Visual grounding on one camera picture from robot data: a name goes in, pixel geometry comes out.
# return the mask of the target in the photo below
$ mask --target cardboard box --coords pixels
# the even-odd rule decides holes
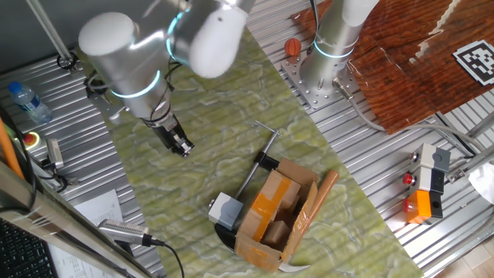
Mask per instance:
[[[266,233],[262,237],[261,243],[273,249],[283,251],[283,248],[288,241],[290,228],[283,221],[274,221],[269,223]]]
[[[252,203],[242,224],[240,225],[239,230],[237,231],[237,235],[235,236],[235,252],[237,255],[241,256],[251,264],[269,272],[277,271],[282,262],[288,263],[291,259],[296,245],[303,236],[301,228],[304,227],[307,222],[307,216],[309,215],[310,209],[312,208],[316,198],[316,183],[318,180],[316,173],[285,158],[280,161],[278,168],[272,173],[279,174],[284,178],[288,178],[289,180],[292,180],[300,185],[296,195],[293,197],[290,196],[292,203],[287,205],[289,205],[288,209],[291,208],[293,202],[297,202],[296,196],[298,196],[298,203],[303,203],[302,208],[296,215],[292,215],[286,209],[279,209],[282,200],[282,197],[279,197],[279,194],[281,194],[278,191],[279,187],[280,185],[282,187],[280,190],[286,188],[284,191],[287,193],[289,186],[283,185],[283,182],[272,183],[266,180],[266,183],[262,186],[261,192],[255,197],[254,202]],[[277,199],[273,201],[273,199],[270,198],[275,197],[275,195],[278,196],[277,198],[279,198],[279,202],[274,202],[277,201]],[[268,228],[268,225],[274,225],[273,223],[269,224],[272,220],[273,214],[275,214],[274,219],[276,221],[278,221],[278,218],[296,218],[295,222],[281,220],[289,228],[289,237],[284,246],[277,246],[278,249],[274,249],[271,246],[259,242],[262,236],[264,236],[264,232]]]
[[[293,200],[292,205],[291,205],[289,208],[287,208],[287,209],[286,209],[286,211],[287,211],[288,213],[293,213],[293,212],[295,212],[295,207],[296,207],[296,205],[299,203],[299,200],[300,200],[300,196],[298,196],[298,195],[297,195],[297,196],[295,196],[295,199]]]
[[[301,185],[273,170],[247,211],[239,230],[260,242],[270,222],[275,220],[281,205],[289,208]]]

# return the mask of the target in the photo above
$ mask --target metal mounting plate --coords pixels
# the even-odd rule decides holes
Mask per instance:
[[[339,99],[342,95],[337,89],[332,90],[318,90],[313,92],[309,90],[303,83],[300,77],[300,65],[303,60],[307,57],[306,52],[300,53],[299,57],[289,57],[281,63],[281,69],[288,76],[289,81],[294,85],[299,91],[300,96],[309,104],[314,110],[325,107],[336,99]],[[347,86],[348,91],[351,93],[356,93],[360,90],[357,82],[355,82],[354,75],[346,67],[345,70],[339,76],[341,82]]]

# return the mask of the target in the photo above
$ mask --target gray device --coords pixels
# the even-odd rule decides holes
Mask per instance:
[[[46,148],[48,148],[48,159],[55,169],[63,167],[59,142],[56,139],[46,139]]]
[[[151,239],[147,227],[112,219],[103,220],[98,225],[98,229],[107,234],[111,239],[120,240],[121,242],[145,245],[145,242],[143,241],[145,241],[146,238],[148,238],[148,240]]]
[[[434,147],[430,144],[422,144],[410,154],[410,172],[417,171],[420,167],[449,172],[449,160],[451,152]]]

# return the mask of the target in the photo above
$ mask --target red light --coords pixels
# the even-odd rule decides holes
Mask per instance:
[[[401,204],[403,205],[403,212],[408,213],[410,211],[410,202],[408,199],[403,200]]]
[[[24,136],[24,144],[32,145],[36,142],[36,138],[32,134],[26,134]]]
[[[411,185],[414,181],[414,177],[410,175],[410,173],[405,173],[403,175],[403,184],[404,185]]]

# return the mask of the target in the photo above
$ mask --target orange block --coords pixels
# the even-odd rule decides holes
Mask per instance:
[[[431,199],[429,192],[417,190],[408,197],[409,210],[407,211],[407,222],[421,224],[431,218]]]

